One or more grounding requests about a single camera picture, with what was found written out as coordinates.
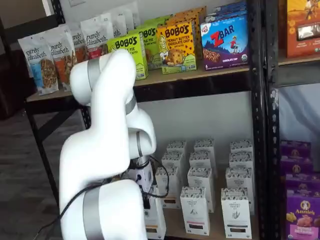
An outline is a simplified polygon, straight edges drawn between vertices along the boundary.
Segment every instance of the annie's logo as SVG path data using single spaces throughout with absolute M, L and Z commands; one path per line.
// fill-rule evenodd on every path
M 312 211 L 312 210 L 310 211 L 309 210 L 310 207 L 311 207 L 309 201 L 306 201 L 306 200 L 302 201 L 301 204 L 300 204 L 300 207 L 301 207 L 302 210 L 297 209 L 295 211 L 296 214 L 311 214 L 311 215 L 315 215 L 314 211 Z

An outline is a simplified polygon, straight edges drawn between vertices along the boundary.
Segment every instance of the cardboard box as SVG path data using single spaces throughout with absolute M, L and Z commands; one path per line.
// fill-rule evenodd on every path
M 229 167 L 230 168 L 247 168 L 252 169 L 253 178 L 253 195 L 256 195 L 256 183 L 255 183 L 255 165 L 254 156 L 250 151 L 238 151 L 231 152 L 229 154 Z
M 213 169 L 213 175 L 218 177 L 218 170 L 216 165 L 216 156 L 215 156 L 215 140 L 213 138 L 209 139 L 199 139 L 194 143 L 194 151 L 207 150 L 209 151 L 211 168 Z
M 159 190 L 152 186 L 150 193 L 159 195 Z M 161 199 L 148 196 L 144 201 L 148 201 L 150 205 L 150 208 L 144 209 L 144 222 L 148 239 L 165 239 L 167 226 Z
M 247 188 L 250 214 L 255 214 L 255 198 L 252 168 L 231 168 L 225 171 L 226 186 L 228 189 Z
M 177 167 L 166 167 L 169 173 L 169 193 L 165 198 L 161 198 L 163 208 L 180 209 L 180 192 L 182 184 L 180 181 L 179 170 Z M 155 179 L 158 186 L 159 194 L 167 193 L 168 176 L 162 167 L 158 167 L 155 173 Z
M 222 188 L 221 205 L 225 237 L 252 239 L 247 190 L 245 188 Z
M 320 192 L 287 190 L 286 239 L 320 238 Z
M 156 38 L 163 74 L 197 69 L 193 20 L 160 26 L 157 28 Z
M 317 0 L 287 1 L 287 56 L 319 54 L 320 8 Z
M 214 213 L 216 208 L 214 180 L 211 168 L 191 167 L 188 172 L 189 187 L 205 187 L 205 198 L 209 213 Z
M 109 53 L 117 49 L 126 49 L 133 57 L 136 67 L 136 79 L 145 79 L 148 76 L 148 64 L 142 33 L 130 33 L 126 36 L 112 38 L 107 41 Z
M 320 191 L 320 174 L 286 174 L 285 187 L 294 190 Z
M 188 185 L 188 168 L 189 164 L 185 159 L 184 153 L 176 150 L 166 151 L 161 159 L 165 167 L 177 167 L 179 170 L 179 179 L 184 186 Z
M 209 150 L 197 150 L 190 154 L 189 158 L 190 167 L 192 168 L 205 168 L 210 169 L 210 151 Z
M 129 34 L 131 33 L 143 34 L 145 56 L 146 56 L 146 61 L 147 61 L 149 70 L 160 69 L 162 66 L 159 48 L 157 45 L 157 36 L 156 36 L 157 27 L 158 27 L 157 22 L 150 22 L 148 24 L 139 26 L 135 30 L 132 30 L 129 32 Z
M 248 64 L 247 14 L 204 22 L 200 28 L 206 71 Z
M 280 141 L 281 156 L 310 158 L 311 143 L 307 141 Z
M 210 219 L 206 189 L 204 187 L 184 186 L 180 200 L 186 233 L 209 236 Z

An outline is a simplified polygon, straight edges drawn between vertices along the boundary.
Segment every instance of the white wall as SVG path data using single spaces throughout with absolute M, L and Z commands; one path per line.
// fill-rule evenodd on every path
M 187 139 L 190 149 L 195 139 L 213 137 L 217 162 L 227 164 L 231 141 L 253 140 L 250 92 L 141 102 L 139 106 L 152 118 L 158 158 L 170 139 Z
M 133 2 L 134 0 L 86 0 L 85 3 L 70 7 L 69 0 L 60 0 L 65 20 L 83 21 L 101 14 L 108 9 Z M 162 15 L 173 14 L 190 8 L 213 7 L 236 2 L 236 0 L 137 0 L 142 22 Z

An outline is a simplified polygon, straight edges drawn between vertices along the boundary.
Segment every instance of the granola bag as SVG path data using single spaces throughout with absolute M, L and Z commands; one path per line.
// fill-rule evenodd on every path
M 65 92 L 71 91 L 70 73 L 77 64 L 74 41 L 67 25 L 45 32 L 44 39 L 51 49 L 54 65 Z
M 67 25 L 71 32 L 76 61 L 78 63 L 87 61 L 89 59 L 89 54 L 85 38 L 80 27 L 80 22 L 68 22 Z
M 81 29 L 88 49 L 89 59 L 108 53 L 107 41 L 114 38 L 113 25 L 108 15 L 101 14 L 81 22 Z
M 51 94 L 59 90 L 56 67 L 44 34 L 41 32 L 18 39 L 31 68 L 39 95 Z

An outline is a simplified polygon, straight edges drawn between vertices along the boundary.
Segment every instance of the brand logo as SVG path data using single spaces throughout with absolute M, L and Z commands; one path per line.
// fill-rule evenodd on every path
M 214 46 L 218 47 L 225 42 L 224 38 L 226 36 L 234 32 L 235 32 L 234 26 L 230 25 L 229 27 L 226 27 L 224 30 L 215 32 L 210 37 L 211 37 L 211 40 L 214 40 Z
M 177 26 L 175 28 L 165 30 L 165 37 L 168 38 L 170 36 L 178 36 L 179 34 L 188 34 L 189 33 L 189 25 Z
M 133 37 L 130 37 L 130 38 L 127 38 L 125 40 L 120 40 L 120 41 L 116 41 L 115 42 L 115 47 L 116 49 L 119 49 L 121 47 L 128 47 L 129 45 L 136 45 L 137 44 L 137 37 L 136 36 L 133 36 Z

